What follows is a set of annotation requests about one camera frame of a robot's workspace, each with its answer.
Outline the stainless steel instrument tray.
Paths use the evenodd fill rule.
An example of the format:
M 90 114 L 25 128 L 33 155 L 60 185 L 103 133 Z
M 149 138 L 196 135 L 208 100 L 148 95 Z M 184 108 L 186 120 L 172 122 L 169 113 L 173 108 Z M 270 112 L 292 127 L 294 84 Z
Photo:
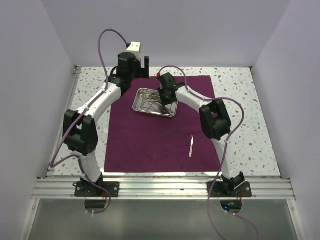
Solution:
M 174 102 L 172 104 L 166 105 L 167 108 L 173 110 L 173 113 L 170 113 L 170 114 L 163 114 L 163 113 L 160 113 L 160 112 L 158 112 L 156 110 L 155 111 L 139 110 L 139 107 L 140 107 L 141 102 L 142 102 L 142 98 L 149 97 L 149 96 L 160 98 L 159 93 L 158 93 L 157 90 L 148 89 L 148 88 L 140 88 L 140 89 L 138 89 L 137 93 L 136 93 L 136 96 L 134 98 L 134 101 L 133 101 L 132 109 L 134 111 L 136 111 L 136 112 L 139 112 L 139 113 L 155 115 L 155 116 L 161 116 L 161 117 L 167 117 L 167 118 L 172 118 L 172 117 L 174 117 L 176 115 L 177 109 L 178 109 L 178 103 L 177 102 Z

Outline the silver tweezers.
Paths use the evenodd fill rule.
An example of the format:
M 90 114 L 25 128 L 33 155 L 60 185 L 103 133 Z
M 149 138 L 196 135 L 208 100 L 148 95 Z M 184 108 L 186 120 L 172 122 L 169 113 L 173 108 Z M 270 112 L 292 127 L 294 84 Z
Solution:
M 190 147 L 189 147 L 189 153 L 188 153 L 189 158 L 191 158 L 193 155 L 193 146 L 194 146 L 194 136 L 191 135 Z

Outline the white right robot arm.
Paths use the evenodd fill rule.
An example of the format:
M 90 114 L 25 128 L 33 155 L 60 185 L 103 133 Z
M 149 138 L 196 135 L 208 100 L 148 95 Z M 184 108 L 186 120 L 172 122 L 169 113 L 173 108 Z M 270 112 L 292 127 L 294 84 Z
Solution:
M 217 152 L 222 181 L 214 183 L 213 187 L 227 196 L 235 196 L 245 182 L 245 177 L 235 161 L 228 156 L 227 149 L 232 134 L 244 121 L 231 130 L 232 121 L 227 111 L 224 100 L 238 104 L 227 97 L 209 98 L 191 89 L 183 82 L 177 83 L 170 73 L 157 74 L 160 87 L 157 89 L 162 105 L 180 102 L 199 113 L 201 129 L 204 135 L 210 139 Z

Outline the purple surgical cloth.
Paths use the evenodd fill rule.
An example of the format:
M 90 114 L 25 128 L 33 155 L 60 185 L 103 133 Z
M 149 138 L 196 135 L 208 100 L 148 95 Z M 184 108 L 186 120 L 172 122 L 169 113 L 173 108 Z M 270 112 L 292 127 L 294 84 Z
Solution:
M 202 131 L 200 115 L 178 103 L 174 117 L 133 110 L 140 88 L 156 90 L 154 77 L 135 79 L 131 88 L 112 104 L 104 171 L 122 173 L 216 172 L 216 149 Z M 189 157 L 191 135 L 193 153 Z

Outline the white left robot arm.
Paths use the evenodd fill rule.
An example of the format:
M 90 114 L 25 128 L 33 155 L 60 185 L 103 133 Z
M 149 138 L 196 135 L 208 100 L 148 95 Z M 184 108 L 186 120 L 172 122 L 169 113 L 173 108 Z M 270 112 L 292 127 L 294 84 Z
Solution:
M 104 190 L 95 153 L 99 141 L 97 122 L 131 88 L 133 80 L 149 78 L 149 68 L 148 56 L 144 57 L 142 66 L 135 54 L 120 53 L 117 66 L 106 76 L 101 89 L 83 106 L 64 114 L 62 141 L 71 151 L 71 157 L 78 159 L 82 179 L 88 182 L 86 190 L 92 196 L 99 196 Z

